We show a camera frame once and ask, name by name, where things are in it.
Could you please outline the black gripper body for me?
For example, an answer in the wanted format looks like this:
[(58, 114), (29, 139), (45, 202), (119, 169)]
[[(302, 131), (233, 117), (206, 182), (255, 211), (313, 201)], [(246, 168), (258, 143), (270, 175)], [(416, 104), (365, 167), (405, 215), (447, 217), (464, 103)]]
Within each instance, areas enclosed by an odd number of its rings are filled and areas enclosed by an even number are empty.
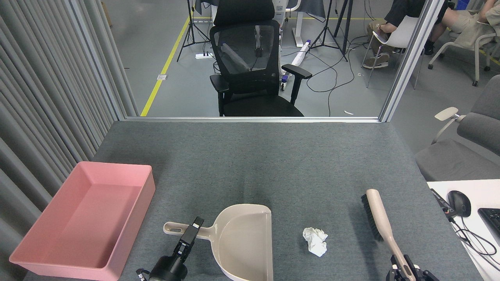
[(188, 270), (184, 265), (187, 257), (173, 255), (159, 258), (149, 274), (150, 281), (184, 281)]

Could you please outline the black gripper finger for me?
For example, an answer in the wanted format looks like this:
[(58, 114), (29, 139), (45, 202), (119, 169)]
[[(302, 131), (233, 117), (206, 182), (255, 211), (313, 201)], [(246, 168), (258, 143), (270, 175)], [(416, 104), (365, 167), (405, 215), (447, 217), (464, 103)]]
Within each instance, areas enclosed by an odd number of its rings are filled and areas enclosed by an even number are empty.
[(409, 265), (411, 275), (414, 277), (415, 281), (439, 281), (439, 279), (429, 270), (421, 270), (417, 265), (415, 265), (407, 254), (405, 255), (405, 260)]
[(396, 264), (396, 258), (395, 255), (393, 254), (391, 256), (391, 263), (392, 263), (392, 269), (389, 270), (388, 274), (386, 275), (386, 280), (387, 281), (405, 281), (405, 277), (402, 275), (400, 272), (400, 268)]
[(174, 250), (174, 255), (184, 263), (191, 252), (191, 248), (195, 243), (195, 239), (198, 235), (199, 229), (205, 220), (201, 217), (196, 217), (194, 222), (189, 225), (183, 232), (177, 246)]

